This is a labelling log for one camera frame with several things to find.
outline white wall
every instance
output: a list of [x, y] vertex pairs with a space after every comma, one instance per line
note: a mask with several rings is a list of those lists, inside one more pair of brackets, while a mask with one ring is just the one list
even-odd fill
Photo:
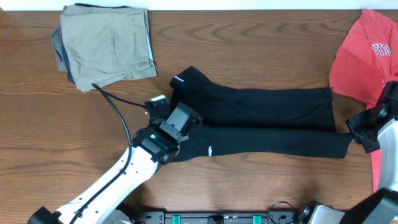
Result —
[[149, 10], [398, 9], [398, 0], [0, 0], [4, 10], [62, 10], [76, 2]]

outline folded gray clothing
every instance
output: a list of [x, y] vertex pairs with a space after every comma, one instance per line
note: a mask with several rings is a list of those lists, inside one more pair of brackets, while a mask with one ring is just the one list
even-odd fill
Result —
[[60, 25], [58, 25], [51, 34], [51, 46], [54, 51], [55, 61], [57, 62], [57, 69], [60, 72], [66, 72], [67, 67], [62, 56], [62, 33]]
[[93, 89], [125, 79], [156, 76], [146, 11], [68, 6], [61, 15], [62, 42], [76, 87]]

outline red clothing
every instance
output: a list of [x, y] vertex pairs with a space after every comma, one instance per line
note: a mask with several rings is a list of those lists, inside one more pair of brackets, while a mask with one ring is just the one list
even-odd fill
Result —
[[[385, 83], [398, 80], [398, 25], [372, 10], [362, 10], [337, 51], [330, 88], [338, 94], [376, 105]], [[380, 150], [371, 153], [373, 190], [380, 176]]]

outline wire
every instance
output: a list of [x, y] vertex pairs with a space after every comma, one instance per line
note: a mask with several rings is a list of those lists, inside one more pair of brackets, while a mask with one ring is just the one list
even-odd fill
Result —
[[98, 85], [93, 83], [93, 87], [96, 88], [98, 91], [101, 92], [101, 94], [105, 97], [105, 99], [108, 101], [108, 103], [112, 106], [113, 110], [116, 112], [116, 114], [118, 115], [120, 121], [123, 124], [124, 130], [126, 130], [126, 134], [127, 134], [127, 140], [129, 141], [129, 152], [127, 155], [127, 161], [125, 163], [125, 165], [123, 166], [123, 168], [120, 170], [120, 172], [118, 174], [116, 174], [107, 184], [104, 185], [104, 187], [102, 187], [99, 191], [97, 191], [97, 193], [95, 193], [90, 199], [88, 199], [88, 201], [81, 206], [77, 211], [75, 216], [72, 218], [72, 220], [70, 221], [69, 224], [74, 224], [74, 222], [77, 220], [78, 217], [80, 217], [83, 214], [83, 211], [87, 208], [87, 206], [97, 197], [99, 196], [106, 188], [108, 188], [118, 177], [120, 177], [127, 169], [127, 166], [130, 164], [130, 158], [131, 158], [131, 154], [132, 154], [132, 142], [131, 142], [131, 135], [130, 135], [130, 131], [129, 128], [127, 127], [127, 124], [125, 122], [125, 120], [122, 117], [122, 114], [119, 112], [119, 110], [117, 109], [117, 107], [114, 105], [114, 103], [112, 102], [112, 100], [108, 97], [110, 96], [109, 93], [105, 92], [104, 90], [102, 90]]
[[124, 100], [124, 99], [119, 98], [119, 97], [117, 97], [117, 96], [115, 96], [115, 95], [113, 95], [113, 94], [110, 94], [110, 93], [108, 93], [107, 91], [102, 90], [99, 86], [94, 87], [94, 88], [96, 88], [97, 90], [100, 90], [102, 94], [105, 93], [105, 94], [107, 94], [108, 96], [114, 98], [115, 100], [119, 100], [119, 101], [122, 101], [123, 103], [128, 103], [128, 104], [130, 104], [130, 105], [140, 106], [140, 107], [142, 107], [142, 108], [145, 108], [145, 106], [142, 105], [142, 104], [135, 103], [135, 102], [131, 102], [131, 101], [128, 101], [128, 100]]
[[298, 211], [297, 211], [297, 209], [295, 209], [291, 204], [289, 204], [288, 202], [285, 202], [285, 201], [278, 201], [278, 202], [275, 202], [275, 203], [271, 206], [271, 208], [268, 209], [268, 222], [271, 221], [273, 224], [278, 224], [278, 223], [276, 223], [276, 222], [272, 219], [272, 217], [271, 217], [271, 215], [270, 215], [270, 212], [271, 212], [271, 210], [272, 210], [276, 205], [278, 205], [278, 204], [280, 204], [280, 203], [286, 203], [286, 204], [288, 204], [291, 208], [293, 208], [293, 210], [294, 210], [294, 212], [295, 212], [295, 215], [293, 216], [291, 222], [286, 222], [286, 224], [293, 224], [294, 221], [295, 221], [295, 217], [296, 217]]

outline table surface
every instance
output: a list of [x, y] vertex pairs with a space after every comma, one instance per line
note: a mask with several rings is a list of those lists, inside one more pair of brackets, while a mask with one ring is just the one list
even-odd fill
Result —
[[[382, 13], [398, 20], [396, 11]], [[106, 172], [127, 146], [103, 97], [78, 91], [57, 71], [50, 35], [59, 15], [5, 12], [0, 22], [0, 223], [26, 223], [43, 205], [56, 210]], [[336, 51], [359, 15], [151, 11], [158, 76], [105, 90], [140, 103], [170, 96], [169, 80], [191, 65], [235, 88], [327, 87]], [[147, 125], [142, 108], [117, 106], [132, 132]], [[338, 131], [347, 131], [345, 119], [363, 109], [336, 95]], [[372, 193], [371, 181], [369, 155], [351, 143], [345, 159], [242, 153], [169, 164], [126, 201], [168, 211], [262, 211], [279, 200], [347, 209]]]

